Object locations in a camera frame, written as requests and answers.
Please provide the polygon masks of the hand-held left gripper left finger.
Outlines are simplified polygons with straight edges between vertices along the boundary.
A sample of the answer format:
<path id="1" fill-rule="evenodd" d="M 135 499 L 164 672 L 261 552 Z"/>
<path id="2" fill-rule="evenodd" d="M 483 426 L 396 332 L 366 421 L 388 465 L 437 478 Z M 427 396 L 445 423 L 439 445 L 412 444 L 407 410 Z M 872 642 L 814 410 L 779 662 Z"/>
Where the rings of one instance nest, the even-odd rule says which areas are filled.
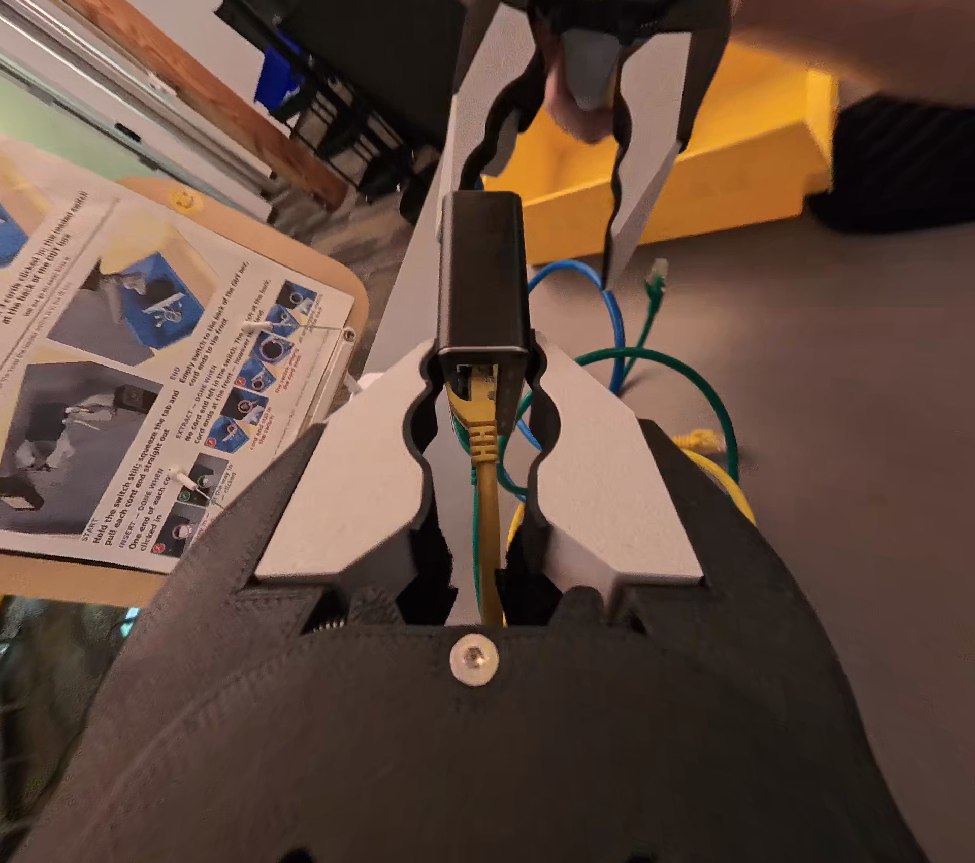
<path id="1" fill-rule="evenodd" d="M 254 571 L 397 599 L 443 585 L 443 534 L 426 450 L 443 377 L 434 340 L 406 354 L 333 413 Z"/>

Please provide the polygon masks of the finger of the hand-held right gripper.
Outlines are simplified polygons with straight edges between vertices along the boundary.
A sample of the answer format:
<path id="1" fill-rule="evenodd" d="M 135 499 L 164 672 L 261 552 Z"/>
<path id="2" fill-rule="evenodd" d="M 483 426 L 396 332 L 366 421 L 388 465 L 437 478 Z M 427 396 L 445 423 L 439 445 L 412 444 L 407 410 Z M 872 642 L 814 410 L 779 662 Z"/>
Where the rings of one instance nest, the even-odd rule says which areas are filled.
<path id="1" fill-rule="evenodd" d="M 519 133 L 537 114 L 544 59 L 530 17 L 506 3 L 468 15 L 454 72 L 445 147 L 435 201 L 435 236 L 443 237 L 447 197 L 472 190 L 482 175 L 497 176 Z"/>
<path id="2" fill-rule="evenodd" d="M 651 38 L 619 72 L 611 184 L 614 208 L 603 250 L 603 288 L 620 280 L 640 246 L 652 210 L 683 147 L 678 136 L 691 36 Z"/>

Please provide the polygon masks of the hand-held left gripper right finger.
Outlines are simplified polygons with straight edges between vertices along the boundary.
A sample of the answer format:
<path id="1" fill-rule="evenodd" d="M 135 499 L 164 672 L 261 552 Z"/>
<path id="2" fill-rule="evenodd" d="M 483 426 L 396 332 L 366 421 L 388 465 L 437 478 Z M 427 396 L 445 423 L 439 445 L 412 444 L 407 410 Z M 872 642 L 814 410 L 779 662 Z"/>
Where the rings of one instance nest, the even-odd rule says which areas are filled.
<path id="1" fill-rule="evenodd" d="M 632 586 L 698 585 L 701 564 L 639 419 L 548 337 L 535 345 L 528 574 L 561 593 L 590 587 L 610 608 Z"/>

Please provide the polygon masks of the black network switch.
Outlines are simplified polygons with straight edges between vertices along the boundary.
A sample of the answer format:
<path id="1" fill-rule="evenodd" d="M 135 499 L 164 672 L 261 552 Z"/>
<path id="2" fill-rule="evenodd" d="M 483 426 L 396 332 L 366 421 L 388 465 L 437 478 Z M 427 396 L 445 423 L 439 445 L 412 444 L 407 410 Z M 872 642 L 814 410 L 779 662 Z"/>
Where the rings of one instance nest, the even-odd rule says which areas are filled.
<path id="1" fill-rule="evenodd" d="M 510 434 L 533 351 L 522 205 L 509 191 L 443 201 L 436 346 L 457 391 L 462 372 L 496 370 L 497 427 Z"/>

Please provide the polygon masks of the person's right hand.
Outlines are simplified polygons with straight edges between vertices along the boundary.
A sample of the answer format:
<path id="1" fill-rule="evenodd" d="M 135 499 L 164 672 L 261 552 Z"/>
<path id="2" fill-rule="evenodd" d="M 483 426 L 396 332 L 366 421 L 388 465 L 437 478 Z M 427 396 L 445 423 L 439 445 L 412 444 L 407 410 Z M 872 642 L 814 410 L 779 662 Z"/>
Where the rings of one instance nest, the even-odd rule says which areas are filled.
<path id="1" fill-rule="evenodd" d="M 547 65 L 544 106 L 554 123 L 567 135 L 592 145 L 613 134 L 613 105 L 583 109 L 571 95 L 566 77 L 564 54 L 558 48 Z"/>

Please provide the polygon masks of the yellow plastic bin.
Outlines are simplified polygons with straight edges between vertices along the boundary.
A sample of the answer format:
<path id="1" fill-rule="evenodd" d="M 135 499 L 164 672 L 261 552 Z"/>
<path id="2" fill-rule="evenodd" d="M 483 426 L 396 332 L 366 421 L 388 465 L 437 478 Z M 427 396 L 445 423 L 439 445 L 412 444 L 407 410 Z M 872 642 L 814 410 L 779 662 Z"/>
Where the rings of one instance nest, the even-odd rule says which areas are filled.
<path id="1" fill-rule="evenodd" d="M 836 111 L 834 77 L 731 41 L 640 243 L 798 216 L 831 187 Z M 483 178 L 521 197 L 530 264 L 602 252 L 615 154 L 614 139 L 580 143 L 541 111 Z"/>

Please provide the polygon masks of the black chair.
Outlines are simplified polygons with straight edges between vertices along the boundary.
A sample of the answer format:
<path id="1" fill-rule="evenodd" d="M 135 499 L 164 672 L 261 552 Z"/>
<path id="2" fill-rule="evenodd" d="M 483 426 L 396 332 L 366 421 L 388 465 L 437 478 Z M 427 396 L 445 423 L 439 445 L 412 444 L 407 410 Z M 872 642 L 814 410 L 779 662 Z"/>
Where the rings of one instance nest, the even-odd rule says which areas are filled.
<path id="1" fill-rule="evenodd" d="M 399 132 L 442 149 L 465 15 L 458 0 L 296 0 L 283 32 Z"/>

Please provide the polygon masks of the wooden display board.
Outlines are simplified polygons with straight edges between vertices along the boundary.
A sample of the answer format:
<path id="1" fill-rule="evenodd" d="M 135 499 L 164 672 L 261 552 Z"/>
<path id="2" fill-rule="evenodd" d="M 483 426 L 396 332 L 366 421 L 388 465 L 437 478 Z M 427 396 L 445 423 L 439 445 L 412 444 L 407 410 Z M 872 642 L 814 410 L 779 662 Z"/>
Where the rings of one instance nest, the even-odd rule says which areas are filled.
<path id="1" fill-rule="evenodd" d="M 365 333 L 370 303 L 359 277 L 338 260 L 283 235 L 268 224 L 251 219 L 198 190 L 183 187 L 175 180 L 127 177 L 118 180 L 117 185 L 176 212 L 183 220 L 197 223 L 212 233 L 238 241 L 249 250 L 268 255 L 284 267 L 306 273 L 314 280 L 353 298 L 346 323 L 353 335 L 340 339 L 340 345 L 334 350 L 333 359 L 315 390 L 312 404 L 299 426 L 299 432 L 308 430 L 315 423 L 323 422 L 339 393 L 342 379 L 348 372 L 354 348 Z M 169 192 L 182 188 L 194 190 L 201 197 L 201 208 L 193 215 L 178 212 L 169 206 Z M 20 596 L 117 608 L 142 608 L 166 581 L 165 575 L 99 563 L 19 555 L 5 550 L 1 554 L 2 599 Z"/>

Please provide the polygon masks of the blue storage bin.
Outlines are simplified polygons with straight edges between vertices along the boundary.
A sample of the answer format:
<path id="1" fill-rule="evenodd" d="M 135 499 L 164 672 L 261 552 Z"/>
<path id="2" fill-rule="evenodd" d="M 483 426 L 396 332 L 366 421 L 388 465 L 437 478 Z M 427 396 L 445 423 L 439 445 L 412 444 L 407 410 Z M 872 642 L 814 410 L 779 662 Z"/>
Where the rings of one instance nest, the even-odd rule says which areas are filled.
<path id="1" fill-rule="evenodd" d="M 296 75 L 280 50 L 273 44 L 268 44 L 263 51 L 262 67 L 253 93 L 253 101 L 268 113 L 273 113 L 299 91 L 302 81 L 303 78 Z"/>

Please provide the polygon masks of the wooden beam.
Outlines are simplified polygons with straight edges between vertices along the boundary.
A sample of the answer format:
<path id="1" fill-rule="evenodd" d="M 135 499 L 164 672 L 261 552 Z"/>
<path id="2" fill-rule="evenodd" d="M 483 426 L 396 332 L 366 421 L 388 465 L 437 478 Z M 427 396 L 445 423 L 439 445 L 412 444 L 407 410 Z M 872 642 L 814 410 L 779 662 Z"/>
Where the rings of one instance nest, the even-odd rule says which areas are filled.
<path id="1" fill-rule="evenodd" d="M 171 88 L 179 101 L 289 186 L 335 209 L 348 187 L 126 0 L 56 0 Z"/>

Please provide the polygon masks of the printed instruction sheet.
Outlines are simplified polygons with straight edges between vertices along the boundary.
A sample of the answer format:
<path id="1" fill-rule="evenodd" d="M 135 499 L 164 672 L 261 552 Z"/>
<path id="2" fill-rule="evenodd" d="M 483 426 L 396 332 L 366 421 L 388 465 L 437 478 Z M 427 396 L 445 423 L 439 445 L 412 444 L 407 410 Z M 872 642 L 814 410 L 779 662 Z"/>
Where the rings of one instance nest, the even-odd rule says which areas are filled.
<path id="1" fill-rule="evenodd" d="M 166 575 L 303 432 L 353 298 L 2 140 L 2 550 Z"/>

